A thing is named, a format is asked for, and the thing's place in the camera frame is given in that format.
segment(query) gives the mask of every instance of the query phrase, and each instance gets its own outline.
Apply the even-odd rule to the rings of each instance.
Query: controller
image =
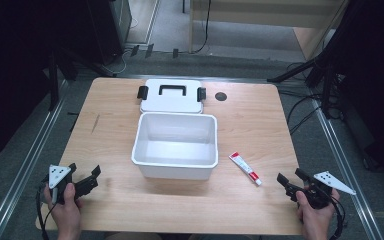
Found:
[[[69,167],[51,165],[49,168],[49,191],[52,196],[52,203],[64,204],[64,191],[68,183],[72,183],[72,174],[76,171],[75,163]],[[92,175],[74,183],[76,194],[74,200],[89,194],[92,189],[98,186],[97,178],[101,174],[99,165],[92,171]]]
[[[329,205],[332,201],[330,195],[332,194],[332,187],[320,182],[319,180],[310,177],[303,170],[297,168],[295,174],[304,181],[308,188],[300,188],[289,183],[289,180],[281,173],[277,176],[277,181],[285,188],[286,195],[291,198],[292,201],[297,202],[296,192],[302,191],[308,199],[308,203],[314,209],[322,209]]]

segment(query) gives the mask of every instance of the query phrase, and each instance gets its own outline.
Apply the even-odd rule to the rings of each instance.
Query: white storage box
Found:
[[[218,163],[217,120],[205,114],[143,113],[132,160],[145,177],[210,177]]]
[[[164,89],[170,91],[161,94]],[[199,114],[202,112],[200,91],[198,81],[150,79],[146,82],[145,95],[138,94],[143,99],[143,114],[139,118],[132,161],[145,177],[194,180],[210,177],[218,164],[217,119]],[[157,99],[158,104],[152,103],[152,99]],[[173,109],[182,109],[183,113],[170,112]]]

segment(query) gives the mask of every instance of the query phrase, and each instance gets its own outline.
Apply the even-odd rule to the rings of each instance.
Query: wooden table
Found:
[[[151,179],[131,160],[145,80],[96,79],[61,166],[76,163],[73,181],[101,166],[99,186],[83,197],[83,229],[164,233],[298,235],[296,204],[276,181],[301,185],[284,112],[273,85],[203,82],[204,113],[218,120],[219,164],[207,181]],[[226,101],[215,99],[217,92]],[[260,175],[257,187],[229,158],[238,151]],[[42,207],[47,213],[47,206]],[[49,219],[48,229],[56,229]]]

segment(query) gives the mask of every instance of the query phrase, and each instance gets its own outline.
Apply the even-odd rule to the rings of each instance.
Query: box lid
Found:
[[[148,79],[141,86],[142,112],[202,113],[205,88],[200,81]]]

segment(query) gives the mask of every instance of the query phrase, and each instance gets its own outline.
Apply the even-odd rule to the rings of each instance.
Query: cable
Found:
[[[54,206],[52,206],[51,210],[49,210],[48,214],[46,214],[46,217],[45,217],[45,226],[46,226],[46,222],[48,221],[49,214],[51,214],[52,210],[54,210],[54,208],[55,208],[56,205],[57,205],[57,203],[55,203]]]
[[[201,29],[203,32],[205,32],[205,26],[206,25],[204,25],[204,21],[201,21]],[[204,55],[207,55],[210,50],[211,50],[211,46],[207,45],[207,51],[204,53]]]
[[[304,64],[304,62],[295,62],[295,63],[291,63],[291,64],[289,64],[289,65],[286,67],[286,72],[289,72],[289,68],[292,67],[293,65],[296,65],[296,64]],[[302,71],[301,74],[302,74],[302,76],[303,76],[304,78],[297,78],[297,77],[295,77],[295,75],[292,76],[292,78],[295,79],[295,80],[305,81],[305,80],[307,79],[307,76],[304,74],[304,71]]]
[[[188,53],[188,54],[197,54],[199,53],[203,48],[204,46],[207,44],[207,40],[208,40],[208,21],[210,19],[210,10],[211,10],[211,0],[208,1],[208,11],[207,11],[207,21],[206,21],[206,25],[205,25],[205,41],[204,41],[204,44],[202,44],[201,48],[198,49],[198,50],[195,50],[195,51],[192,51],[192,52],[179,52],[179,53]]]
[[[317,55],[315,58],[313,58],[313,63],[314,63],[314,66],[317,67],[318,69],[320,70],[327,70],[329,67],[320,67],[320,65],[318,65],[317,61],[319,60],[319,56],[320,55]]]
[[[319,96],[321,96],[321,95],[320,95],[320,94],[308,95],[308,96],[305,96],[303,99],[299,100],[297,103],[295,103],[294,106],[292,106],[291,111],[289,111],[288,117],[287,117],[287,119],[286,119],[286,123],[289,124],[289,120],[290,120],[290,118],[291,118],[292,112],[294,111],[294,109],[295,109],[300,103],[302,103],[302,102],[304,102],[305,100],[310,99],[310,98],[311,98],[311,99],[320,100],[321,97],[319,97]]]
[[[336,211],[336,230],[334,234],[329,238],[329,240],[336,240],[338,239],[342,234],[342,229],[344,227],[344,220],[345,220],[345,209],[342,206],[342,204],[334,197],[329,196],[325,191],[321,190],[317,185],[314,185],[314,187],[317,189],[317,191],[321,192],[325,197],[327,197],[330,200],[330,203],[332,203],[333,207]],[[339,211],[339,208],[337,205],[340,205],[342,208],[342,211],[344,213],[344,216],[342,216],[341,211]]]
[[[136,20],[136,18],[132,18],[132,20],[134,20],[136,22],[136,25],[134,25],[133,27],[130,26],[130,29],[135,28],[135,27],[137,27],[137,25],[139,25],[139,21]]]
[[[296,93],[296,92],[288,91],[288,90],[279,90],[278,92],[279,92],[279,94],[293,96],[293,97],[299,97],[299,98],[303,98],[303,97],[308,96],[306,94]]]
[[[41,192],[41,190],[42,190],[42,186],[39,186],[39,188],[36,192],[36,211],[37,211],[37,216],[39,219],[40,229],[42,230],[42,238],[44,240],[49,240],[48,234],[46,233],[46,229],[45,229],[45,223],[43,222],[42,212],[40,211],[40,208],[41,208],[40,192]]]
[[[128,53],[128,52],[131,52],[132,50],[127,50],[127,51],[125,51],[122,55],[121,55],[121,60],[123,61],[123,64],[124,64],[124,67],[123,67],[123,69],[121,69],[120,71],[117,71],[117,72],[115,72],[115,71],[112,71],[111,69],[108,69],[107,67],[105,67],[104,65],[102,65],[102,68],[104,68],[105,70],[107,70],[108,72],[110,72],[110,73],[112,73],[113,74],[113,76],[114,77],[116,77],[117,76],[117,74],[120,74],[120,73],[122,73],[122,72],[124,72],[125,70],[126,70],[126,68],[127,68],[127,63],[126,63],[126,61],[124,60],[124,54],[126,54],[126,53]]]
[[[303,123],[305,123],[308,119],[310,119],[311,118],[311,116],[319,109],[319,108],[321,108],[320,106],[319,107],[317,107],[317,108],[315,108],[313,111],[311,111],[307,116],[305,116],[302,120],[301,120],[301,122],[299,122],[297,125],[295,125],[293,128],[291,128],[290,130],[289,130],[289,133],[290,133],[290,135],[292,135],[292,134],[294,134],[294,132],[303,124]]]

